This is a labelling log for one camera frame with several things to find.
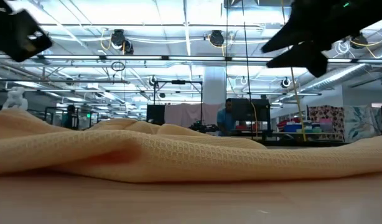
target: computer monitor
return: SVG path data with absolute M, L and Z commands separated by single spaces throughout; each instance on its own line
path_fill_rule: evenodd
M 270 102 L 262 99 L 252 99 L 258 121 L 270 121 Z M 231 99 L 231 115 L 236 121 L 255 121 L 254 109 L 249 99 Z

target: white pillar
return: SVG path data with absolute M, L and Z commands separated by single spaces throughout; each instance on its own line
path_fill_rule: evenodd
M 203 102 L 221 104 L 226 101 L 226 73 L 223 67 L 205 67 Z

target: wooden table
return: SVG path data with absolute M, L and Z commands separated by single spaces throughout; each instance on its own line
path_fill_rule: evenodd
M 0 177 L 0 223 L 382 223 L 382 174 L 221 184 Z

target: white statue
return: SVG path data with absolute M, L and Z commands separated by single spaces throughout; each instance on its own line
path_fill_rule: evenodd
M 7 93 L 7 100 L 3 104 L 3 109 L 19 108 L 28 110 L 28 101 L 22 97 L 24 92 L 24 87 L 12 87 Z

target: peach waffle-knit towel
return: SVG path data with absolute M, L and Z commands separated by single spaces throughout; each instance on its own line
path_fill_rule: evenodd
M 125 182 L 284 180 L 382 171 L 382 136 L 341 147 L 267 150 L 130 119 L 87 131 L 51 126 L 20 110 L 0 112 L 0 174 L 46 168 Z

